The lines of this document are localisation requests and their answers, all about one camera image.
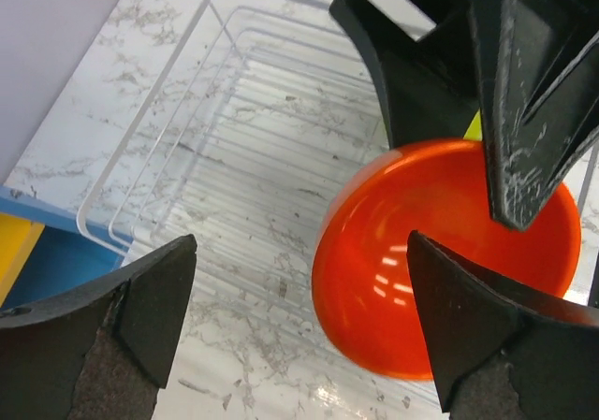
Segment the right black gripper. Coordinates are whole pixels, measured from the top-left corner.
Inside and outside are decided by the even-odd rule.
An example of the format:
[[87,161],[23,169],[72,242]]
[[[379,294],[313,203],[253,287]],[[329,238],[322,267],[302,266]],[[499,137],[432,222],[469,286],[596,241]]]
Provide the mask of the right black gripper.
[[370,0],[329,6],[389,147],[463,138],[480,104],[491,217],[526,230],[598,138],[598,0],[409,1],[435,23],[418,40]]

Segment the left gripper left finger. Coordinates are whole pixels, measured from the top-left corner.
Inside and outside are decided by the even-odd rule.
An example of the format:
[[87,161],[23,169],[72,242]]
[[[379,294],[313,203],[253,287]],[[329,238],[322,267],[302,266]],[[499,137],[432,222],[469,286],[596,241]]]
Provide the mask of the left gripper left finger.
[[197,264],[179,237],[63,294],[1,312],[4,419],[150,419]]

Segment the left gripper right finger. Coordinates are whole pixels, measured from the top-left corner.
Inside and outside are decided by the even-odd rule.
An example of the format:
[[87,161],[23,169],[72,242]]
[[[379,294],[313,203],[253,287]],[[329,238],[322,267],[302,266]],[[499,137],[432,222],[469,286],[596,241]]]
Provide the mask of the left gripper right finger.
[[417,231],[407,260],[450,418],[597,418],[597,309],[479,266]]

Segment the yellow-green bowl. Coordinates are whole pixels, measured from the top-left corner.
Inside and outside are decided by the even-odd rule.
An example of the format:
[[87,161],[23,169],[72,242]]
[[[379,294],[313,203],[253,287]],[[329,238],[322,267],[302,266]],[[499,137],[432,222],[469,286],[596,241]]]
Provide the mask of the yellow-green bowl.
[[482,140],[482,123],[481,123],[481,112],[478,110],[471,120],[463,138],[471,141]]

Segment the orange bowl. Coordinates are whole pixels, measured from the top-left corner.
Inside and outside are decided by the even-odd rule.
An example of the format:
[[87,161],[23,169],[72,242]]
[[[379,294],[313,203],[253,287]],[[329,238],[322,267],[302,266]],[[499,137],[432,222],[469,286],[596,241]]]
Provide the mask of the orange bowl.
[[345,357],[410,381],[432,377],[408,273],[413,231],[557,297],[574,278],[581,246],[577,204],[565,185],[526,231],[491,219],[478,141],[418,142],[363,167],[332,201],[321,226],[312,266],[314,311]]

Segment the white wire dish rack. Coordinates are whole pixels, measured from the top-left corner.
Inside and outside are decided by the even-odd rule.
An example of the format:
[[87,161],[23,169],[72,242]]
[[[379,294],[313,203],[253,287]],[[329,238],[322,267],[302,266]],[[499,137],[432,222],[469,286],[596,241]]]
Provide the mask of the white wire dish rack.
[[430,382],[344,358],[314,314],[333,198],[387,117],[332,0],[200,0],[77,213],[126,262],[183,235],[196,277],[159,419],[438,419]]

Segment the blue shelf unit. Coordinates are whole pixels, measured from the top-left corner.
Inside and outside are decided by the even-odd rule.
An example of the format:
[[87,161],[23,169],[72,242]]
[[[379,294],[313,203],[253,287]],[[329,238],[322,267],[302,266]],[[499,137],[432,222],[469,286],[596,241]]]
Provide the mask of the blue shelf unit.
[[45,225],[2,309],[62,294],[119,268],[124,258],[85,238],[75,215],[3,186],[1,211]]

